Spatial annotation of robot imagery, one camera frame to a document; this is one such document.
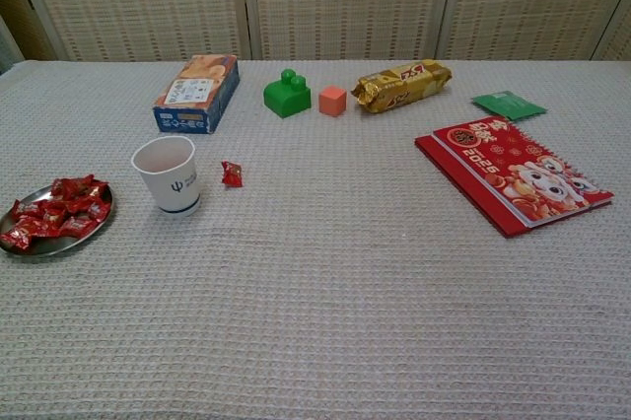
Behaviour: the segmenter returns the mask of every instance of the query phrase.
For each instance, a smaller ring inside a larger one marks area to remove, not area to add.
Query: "blue box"
[[[154,102],[163,132],[212,134],[239,84],[235,55],[193,55]]]

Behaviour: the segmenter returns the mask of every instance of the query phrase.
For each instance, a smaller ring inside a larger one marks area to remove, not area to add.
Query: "gold foil wrapper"
[[[440,92],[452,71],[432,59],[408,63],[358,80],[351,93],[368,112],[384,112]]]

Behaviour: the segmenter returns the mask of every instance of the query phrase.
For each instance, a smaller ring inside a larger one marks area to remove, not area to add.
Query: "metal plate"
[[[23,198],[22,203],[33,203],[34,201],[39,200],[49,200],[51,198],[50,189],[52,185],[49,185],[41,190],[36,191],[35,193],[31,193],[26,198]],[[103,227],[105,223],[111,218],[111,215],[114,212],[114,195],[111,192],[111,188],[109,185],[105,188],[102,199],[104,202],[111,203],[111,207],[109,209],[109,213],[105,220],[96,226],[89,234],[83,236],[81,239],[71,238],[71,237],[63,237],[63,238],[37,238],[33,240],[31,245],[27,249],[18,249],[16,247],[8,247],[4,243],[0,241],[0,248],[12,255],[18,255],[22,257],[45,257],[48,255],[58,254],[64,250],[69,249],[79,243],[82,243],[87,238],[93,236],[100,228]],[[11,210],[9,210],[5,215],[0,219],[0,233],[6,233],[13,225],[15,225],[16,220],[11,216]]]

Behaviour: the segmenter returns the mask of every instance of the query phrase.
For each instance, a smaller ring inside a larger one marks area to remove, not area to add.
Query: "green sachet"
[[[482,95],[475,97],[473,101],[480,106],[486,107],[495,114],[508,117],[512,121],[546,112],[544,107],[527,102],[522,97],[518,97],[511,92]]]

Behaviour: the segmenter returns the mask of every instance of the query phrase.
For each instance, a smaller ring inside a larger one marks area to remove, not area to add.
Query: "red calendar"
[[[497,116],[438,129],[416,145],[507,236],[613,197]]]

